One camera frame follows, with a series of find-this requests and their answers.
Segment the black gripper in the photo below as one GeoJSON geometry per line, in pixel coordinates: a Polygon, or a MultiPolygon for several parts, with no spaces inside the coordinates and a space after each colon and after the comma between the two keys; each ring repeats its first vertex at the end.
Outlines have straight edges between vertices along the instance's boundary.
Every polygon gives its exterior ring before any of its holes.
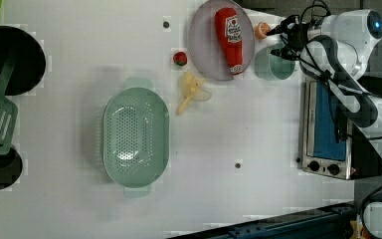
{"type": "Polygon", "coordinates": [[[267,33],[267,36],[282,34],[285,45],[281,49],[272,49],[271,54],[282,59],[297,61],[308,42],[308,28],[309,24],[300,22],[297,15],[291,15],[282,20],[267,33]]]}

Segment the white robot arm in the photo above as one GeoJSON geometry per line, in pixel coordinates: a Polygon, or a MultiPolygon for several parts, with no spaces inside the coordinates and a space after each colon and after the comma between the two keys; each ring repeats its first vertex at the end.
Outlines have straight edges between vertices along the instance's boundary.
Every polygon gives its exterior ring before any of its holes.
{"type": "MultiPolygon", "coordinates": [[[[382,40],[381,15],[362,9],[326,13],[309,22],[302,15],[291,15],[266,34],[285,39],[285,46],[275,54],[299,61],[306,76],[326,86],[338,108],[382,159],[382,97],[359,83],[382,40]]],[[[359,216],[371,239],[382,239],[382,186],[363,199],[359,216]]]]}

